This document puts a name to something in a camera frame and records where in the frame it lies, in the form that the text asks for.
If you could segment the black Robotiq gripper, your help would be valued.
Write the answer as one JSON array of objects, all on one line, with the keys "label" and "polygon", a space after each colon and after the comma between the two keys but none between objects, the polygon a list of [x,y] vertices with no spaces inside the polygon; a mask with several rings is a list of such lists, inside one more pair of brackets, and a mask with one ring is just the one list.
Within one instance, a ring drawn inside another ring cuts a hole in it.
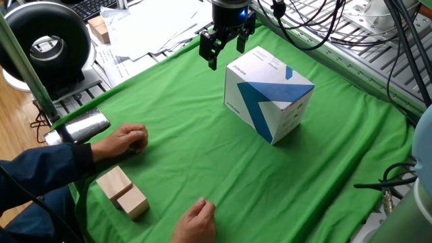
[{"label": "black Robotiq gripper", "polygon": [[212,31],[203,31],[200,34],[199,55],[205,59],[209,67],[217,69],[217,56],[232,37],[228,28],[238,29],[236,49],[245,52],[246,42],[255,32],[256,14],[248,13],[249,1],[213,1],[212,18],[214,28]]}]

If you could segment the person's left hand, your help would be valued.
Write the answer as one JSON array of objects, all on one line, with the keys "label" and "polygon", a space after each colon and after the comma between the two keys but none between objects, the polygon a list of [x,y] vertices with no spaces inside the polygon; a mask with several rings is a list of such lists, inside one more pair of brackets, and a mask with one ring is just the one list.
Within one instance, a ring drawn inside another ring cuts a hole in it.
[{"label": "person's left hand", "polygon": [[143,152],[149,142],[149,134],[143,124],[122,124],[106,138],[90,145],[93,161],[120,156],[128,151]]}]

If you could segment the person's right hand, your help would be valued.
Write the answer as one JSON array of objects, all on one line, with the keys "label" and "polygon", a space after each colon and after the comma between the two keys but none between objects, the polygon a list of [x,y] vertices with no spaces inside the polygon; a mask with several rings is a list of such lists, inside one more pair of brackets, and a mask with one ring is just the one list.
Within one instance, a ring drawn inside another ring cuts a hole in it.
[{"label": "person's right hand", "polygon": [[200,197],[176,223],[171,243],[215,243],[215,205]]}]

